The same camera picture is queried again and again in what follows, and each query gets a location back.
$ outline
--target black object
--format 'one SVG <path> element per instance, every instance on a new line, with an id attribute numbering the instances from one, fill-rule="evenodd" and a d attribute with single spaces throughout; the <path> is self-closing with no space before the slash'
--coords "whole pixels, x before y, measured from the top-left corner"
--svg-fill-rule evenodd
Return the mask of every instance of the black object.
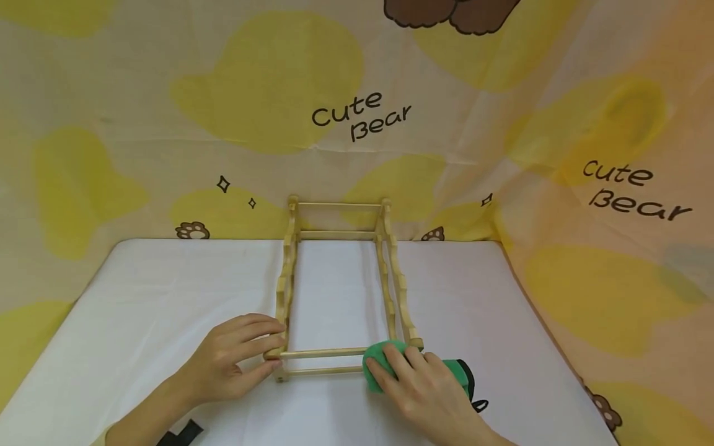
<path id="1" fill-rule="evenodd" d="M 461 366 L 461 368 L 463 368 L 463 371 L 466 374 L 466 377 L 468 378 L 468 399 L 473 400 L 473 391 L 476 388 L 476 380 L 473 378 L 473 373 L 471 372 L 471 369 L 468 368 L 468 365 L 462 359 L 457 359 L 456 361 Z M 471 407 L 473 407 L 473 409 L 477 413 L 481 413 L 484 410 L 486 410 L 486 408 L 488 407 L 488 401 L 487 400 L 478 400 L 478 401 L 472 402 Z"/>
<path id="2" fill-rule="evenodd" d="M 201 432 L 203 432 L 203 428 L 195 421 L 189 420 L 178 435 L 167 432 L 156 446 L 188 446 Z"/>

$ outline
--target green sponge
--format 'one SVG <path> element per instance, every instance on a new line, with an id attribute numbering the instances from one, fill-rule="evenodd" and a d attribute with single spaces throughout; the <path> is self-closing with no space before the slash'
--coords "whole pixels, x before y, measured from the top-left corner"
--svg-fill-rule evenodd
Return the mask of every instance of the green sponge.
<path id="1" fill-rule="evenodd" d="M 377 380 L 374 379 L 374 376 L 372 375 L 372 372 L 369 371 L 367 368 L 367 358 L 373 358 L 376 360 L 379 365 L 382 366 L 384 370 L 386 370 L 390 375 L 392 375 L 394 378 L 397 377 L 396 373 L 394 373 L 394 369 L 392 368 L 391 365 L 389 365 L 389 362 L 387 361 L 387 357 L 384 355 L 383 348 L 384 345 L 386 344 L 392 344 L 395 347 L 397 347 L 397 350 L 401 352 L 401 354 L 404 354 L 404 350 L 407 348 L 407 344 L 401 342 L 400 340 L 386 340 L 381 343 L 376 343 L 375 345 L 370 346 L 364 353 L 364 356 L 362 357 L 362 369 L 364 370 L 364 377 L 367 379 L 367 388 L 371 392 L 375 393 L 384 393 L 382 390 L 382 387 L 379 386 L 377 383 Z M 473 396 L 473 388 L 471 387 L 470 383 L 470 371 L 469 373 L 464 370 L 464 367 L 462 366 L 462 362 L 459 360 L 455 359 L 447 359 L 443 361 L 444 364 L 446 364 L 446 367 L 451 370 L 453 375 L 456 377 L 458 383 L 463 387 L 463 391 L 466 392 L 466 394 L 469 397 Z"/>

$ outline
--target wooden rack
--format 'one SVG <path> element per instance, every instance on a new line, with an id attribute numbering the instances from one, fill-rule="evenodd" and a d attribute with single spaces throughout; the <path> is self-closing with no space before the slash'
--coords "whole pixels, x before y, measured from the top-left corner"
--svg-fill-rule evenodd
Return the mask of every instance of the wooden rack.
<path id="1" fill-rule="evenodd" d="M 331 211 L 360 211 L 377 213 L 375 228 L 373 230 L 303 230 L 301 228 L 300 210 L 308 208 L 322 208 Z M 295 264 L 298 258 L 298 246 L 302 240 L 372 240 L 376 244 L 377 263 L 379 264 L 379 275 L 381 278 L 382 297 L 384 300 L 384 311 L 387 319 L 389 339 L 397 340 L 396 311 L 398 309 L 402 337 L 408 345 L 424 349 L 424 342 L 416 332 L 416 328 L 411 321 L 409 309 L 406 305 L 406 279 L 399 268 L 397 257 L 397 240 L 392 234 L 391 227 L 391 202 L 384 198 L 379 204 L 370 203 L 306 203 L 300 202 L 297 196 L 288 198 L 288 230 L 283 240 L 283 269 L 276 288 L 276 319 L 287 327 L 283 336 L 286 345 L 266 352 L 263 357 L 266 360 L 281 359 L 283 366 L 273 372 L 277 382 L 287 381 L 290 376 L 300 375 L 330 375 L 335 373 L 355 373 L 362 372 L 362 367 L 336 367 L 289 370 L 285 367 L 288 359 L 298 358 L 332 358 L 336 356 L 362 356 L 367 347 L 360 348 L 329 348 L 324 350 L 301 350 L 288 351 L 290 342 L 290 310 L 293 305 L 293 291 L 295 285 Z M 385 261 L 384 253 L 388 255 L 388 262 Z M 389 282 L 393 283 L 396 293 L 395 308 Z"/>

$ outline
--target white tabletop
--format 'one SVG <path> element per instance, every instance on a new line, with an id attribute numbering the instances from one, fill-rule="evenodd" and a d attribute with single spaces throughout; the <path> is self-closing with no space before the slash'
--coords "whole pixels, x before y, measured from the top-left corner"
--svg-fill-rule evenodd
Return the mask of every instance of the white tabletop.
<path id="1" fill-rule="evenodd" d="M 427 350 L 463 359 L 483 418 L 522 446 L 615 445 L 495 243 L 400 242 L 408 304 Z M 273 314 L 281 241 L 128 240 L 112 251 L 0 415 L 7 446 L 88 445 L 174 372 L 215 325 Z M 300 246 L 291 350 L 387 338 L 372 243 Z M 289 367 L 359 365 L 294 360 Z M 272 380 L 189 414 L 192 446 L 427 445 L 362 375 Z M 177 424 L 177 432 L 185 420 Z"/>

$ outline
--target wrist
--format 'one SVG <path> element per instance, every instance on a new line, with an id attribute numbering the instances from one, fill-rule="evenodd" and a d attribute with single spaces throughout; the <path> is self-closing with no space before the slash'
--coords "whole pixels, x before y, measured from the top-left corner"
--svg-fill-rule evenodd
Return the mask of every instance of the wrist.
<path id="1" fill-rule="evenodd" d="M 156 391 L 176 411 L 178 418 L 201 405 L 200 398 L 195 394 L 191 383 L 182 380 L 178 373 L 166 378 Z"/>

